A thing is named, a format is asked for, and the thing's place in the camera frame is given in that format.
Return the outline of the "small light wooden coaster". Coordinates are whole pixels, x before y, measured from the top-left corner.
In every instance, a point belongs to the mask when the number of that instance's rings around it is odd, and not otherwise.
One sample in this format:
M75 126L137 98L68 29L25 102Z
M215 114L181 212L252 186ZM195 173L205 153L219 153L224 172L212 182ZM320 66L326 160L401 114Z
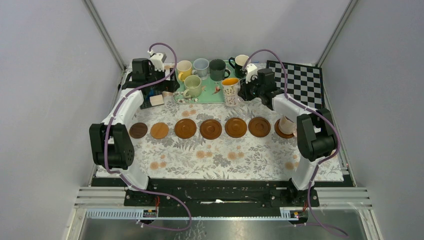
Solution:
M150 135L154 139L163 139L168 135L168 133L169 127L164 122L157 122L150 129Z

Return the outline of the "dark green mug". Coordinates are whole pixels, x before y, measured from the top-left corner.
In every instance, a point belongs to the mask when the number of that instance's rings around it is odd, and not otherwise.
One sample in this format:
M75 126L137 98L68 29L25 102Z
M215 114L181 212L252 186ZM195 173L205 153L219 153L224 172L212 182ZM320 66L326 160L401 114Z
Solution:
M228 78L231 71L222 59L213 59L209 63L209 76L215 82L220 82Z

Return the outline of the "patterned mug orange inside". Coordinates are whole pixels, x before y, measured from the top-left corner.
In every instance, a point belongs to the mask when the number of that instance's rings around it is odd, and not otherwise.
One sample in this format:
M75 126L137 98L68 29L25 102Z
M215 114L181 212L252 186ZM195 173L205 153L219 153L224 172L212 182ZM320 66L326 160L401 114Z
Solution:
M226 78L221 82L224 103L228 107L236 107L239 105L239 91L241 89L239 78Z

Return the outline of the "small dark wooden coaster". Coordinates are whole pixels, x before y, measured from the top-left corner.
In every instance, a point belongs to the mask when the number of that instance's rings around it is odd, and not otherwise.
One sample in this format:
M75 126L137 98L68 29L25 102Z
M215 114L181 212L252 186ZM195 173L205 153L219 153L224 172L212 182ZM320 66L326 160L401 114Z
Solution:
M129 135L134 139L143 138L148 132L148 127L143 122L133 124L129 129Z

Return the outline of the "black white chessboard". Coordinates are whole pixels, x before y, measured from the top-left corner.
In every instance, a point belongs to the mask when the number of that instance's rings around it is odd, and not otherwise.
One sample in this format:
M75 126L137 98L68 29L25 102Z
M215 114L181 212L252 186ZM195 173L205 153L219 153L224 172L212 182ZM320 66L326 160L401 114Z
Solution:
M274 72L273 89L284 92L287 73L287 93L295 100L311 108L321 109L326 106L324 99L323 72L320 67L268 60L266 67Z

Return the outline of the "pale green mug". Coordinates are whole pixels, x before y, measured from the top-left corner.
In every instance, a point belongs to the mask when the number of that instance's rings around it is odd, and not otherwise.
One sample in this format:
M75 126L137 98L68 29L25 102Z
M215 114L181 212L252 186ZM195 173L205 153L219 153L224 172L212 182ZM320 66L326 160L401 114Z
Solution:
M202 80L197 75L190 75L184 80L184 98L197 98L202 93Z

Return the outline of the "pink mug purple inside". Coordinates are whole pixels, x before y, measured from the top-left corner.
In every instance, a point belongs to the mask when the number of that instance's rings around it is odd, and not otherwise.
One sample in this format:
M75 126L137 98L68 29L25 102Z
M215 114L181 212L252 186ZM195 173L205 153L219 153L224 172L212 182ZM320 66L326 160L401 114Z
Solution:
M286 116L282 116L278 123L278 129L285 135L292 135L296 131L297 126Z

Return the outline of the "brown wooden coaster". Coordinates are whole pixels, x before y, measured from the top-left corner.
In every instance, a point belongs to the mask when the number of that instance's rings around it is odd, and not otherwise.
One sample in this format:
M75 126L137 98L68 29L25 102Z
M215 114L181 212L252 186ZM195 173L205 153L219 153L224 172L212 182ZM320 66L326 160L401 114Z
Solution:
M248 130L246 122L238 117L230 118L225 123L224 128L225 132L232 138L241 138L246 134Z
M215 119L207 119L201 123L199 131L205 139L214 140L221 135L222 125Z
M196 123L189 118L179 120L174 126L174 132L181 139L189 139L195 135L197 131Z
M263 117L254 117L248 123L249 132L257 137L266 137L271 131L271 124Z
M280 130L280 128L279 128L279 123L280 123L280 120L278 119L278 120L275 122L275 124L274 124L274 130L275 130L276 134L277 134L278 136L280 136L281 138L284 138L284 139L290 139L290 138L293 138L293 137L294 137L294 134L293 134L293 133L291 133L291 134L285 134L285 133L283 133L283 132Z

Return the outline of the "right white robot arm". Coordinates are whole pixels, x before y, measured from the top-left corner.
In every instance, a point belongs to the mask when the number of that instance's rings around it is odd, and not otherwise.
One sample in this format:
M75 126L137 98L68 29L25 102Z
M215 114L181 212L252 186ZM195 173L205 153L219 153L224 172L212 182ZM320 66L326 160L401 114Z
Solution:
M284 93L277 87L275 74L270 68L258 69L254 64L248 64L245 72L238 95L245 101L260 98L263 105L296 127L301 158L283 196L291 205L299 206L309 198L319 163L340 148L332 114L326 108L311 108Z

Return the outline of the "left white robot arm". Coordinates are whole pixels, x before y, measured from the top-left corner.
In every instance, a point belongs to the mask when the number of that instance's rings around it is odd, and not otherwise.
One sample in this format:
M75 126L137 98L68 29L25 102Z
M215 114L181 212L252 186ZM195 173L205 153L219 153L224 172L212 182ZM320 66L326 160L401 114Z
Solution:
M154 98L163 91L172 92L177 82L163 60L135 58L119 90L117 103L101 123L89 127L93 162L108 174L116 175L144 206L152 204L155 192L148 187L149 176L133 165L135 148L127 127L143 104L154 106Z

